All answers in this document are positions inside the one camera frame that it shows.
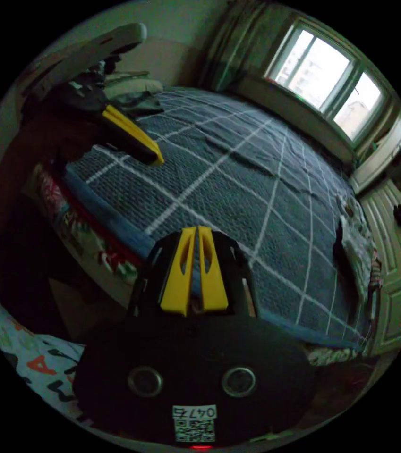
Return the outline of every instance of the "pillow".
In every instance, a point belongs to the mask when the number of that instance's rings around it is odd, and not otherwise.
[[[104,93],[108,99],[115,98],[121,94],[142,93],[148,91],[151,94],[163,91],[162,83],[151,79],[123,79],[110,85],[106,85]]]

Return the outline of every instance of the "window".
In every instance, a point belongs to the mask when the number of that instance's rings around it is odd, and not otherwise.
[[[334,47],[303,30],[274,81],[293,92],[302,85],[303,99],[320,109],[349,63]]]
[[[354,147],[386,94],[357,53],[328,33],[298,18],[265,77],[316,109]]]
[[[363,72],[353,92],[334,118],[336,124],[353,140],[381,98],[381,91]]]

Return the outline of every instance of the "window pane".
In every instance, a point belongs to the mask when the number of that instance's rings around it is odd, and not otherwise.
[[[350,139],[365,125],[380,96],[381,91],[368,75],[363,73],[353,93],[334,118]]]
[[[334,47],[316,38],[289,89],[319,109],[350,61]]]
[[[290,74],[295,69],[299,59],[301,58],[304,51],[307,49],[307,46],[312,41],[313,35],[308,33],[307,31],[303,30],[299,35],[298,39],[293,46],[289,56],[284,61],[279,74],[275,78],[275,81],[281,85],[285,85]]]

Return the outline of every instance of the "gray plaid blanket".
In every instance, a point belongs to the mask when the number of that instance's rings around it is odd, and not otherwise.
[[[165,164],[147,167],[94,147],[68,167],[65,182],[77,199],[142,258],[182,227],[223,231],[249,258],[258,316],[308,342],[362,349],[364,313],[348,324],[356,301],[347,299],[333,259],[335,197],[353,193],[339,165],[235,96],[177,87],[157,99],[164,112],[138,122]]]

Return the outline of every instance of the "yellow plastic part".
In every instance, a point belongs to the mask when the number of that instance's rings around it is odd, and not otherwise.
[[[162,295],[161,308],[163,311],[178,313],[183,316],[188,314],[196,230],[197,228],[193,226],[181,231],[180,242]]]
[[[200,248],[200,283],[204,312],[223,311],[229,306],[222,280],[211,228],[199,226]],[[205,269],[205,257],[210,262],[208,272]]]
[[[136,126],[132,121],[126,118],[126,116],[120,113],[115,107],[108,105],[102,112],[102,116],[123,129],[128,134],[136,137],[136,139],[138,139],[144,146],[150,149],[156,156],[154,162],[151,163],[152,166],[158,167],[164,163],[164,158],[162,157],[158,143],[152,140],[140,127]]]

